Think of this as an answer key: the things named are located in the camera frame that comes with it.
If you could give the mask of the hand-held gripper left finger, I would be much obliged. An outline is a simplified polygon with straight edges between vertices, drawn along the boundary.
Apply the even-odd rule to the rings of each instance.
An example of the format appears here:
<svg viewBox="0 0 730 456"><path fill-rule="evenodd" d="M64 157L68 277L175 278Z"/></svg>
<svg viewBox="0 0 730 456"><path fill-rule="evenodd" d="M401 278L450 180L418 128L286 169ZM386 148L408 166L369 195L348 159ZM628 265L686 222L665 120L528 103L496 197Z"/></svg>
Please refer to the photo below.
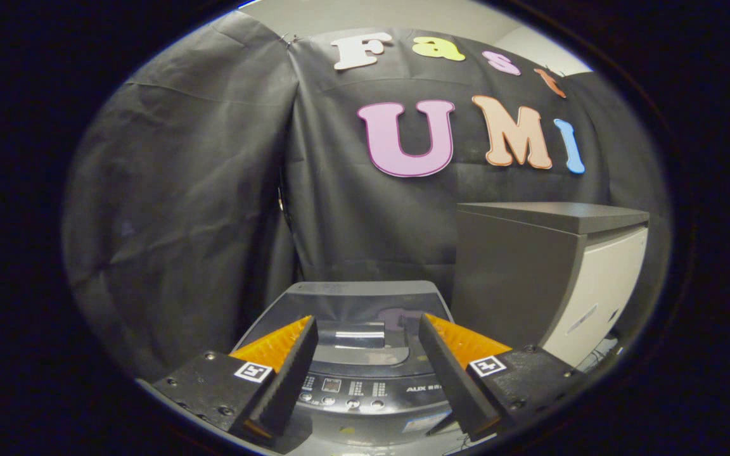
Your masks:
<svg viewBox="0 0 730 456"><path fill-rule="evenodd" d="M318 341L316 318L308 315L229 354L205 350L139 385L212 433L264 447L286 430Z"/></svg>

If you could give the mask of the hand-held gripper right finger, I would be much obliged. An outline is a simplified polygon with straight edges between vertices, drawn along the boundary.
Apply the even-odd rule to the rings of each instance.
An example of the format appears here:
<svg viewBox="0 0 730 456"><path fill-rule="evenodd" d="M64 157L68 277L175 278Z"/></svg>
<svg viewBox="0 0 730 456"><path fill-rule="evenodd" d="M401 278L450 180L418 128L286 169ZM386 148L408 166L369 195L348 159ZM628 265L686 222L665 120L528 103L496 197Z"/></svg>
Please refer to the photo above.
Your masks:
<svg viewBox="0 0 730 456"><path fill-rule="evenodd" d="M424 313L418 341L470 439L515 434L555 412L584 384L584 373L536 345L512 348Z"/></svg>

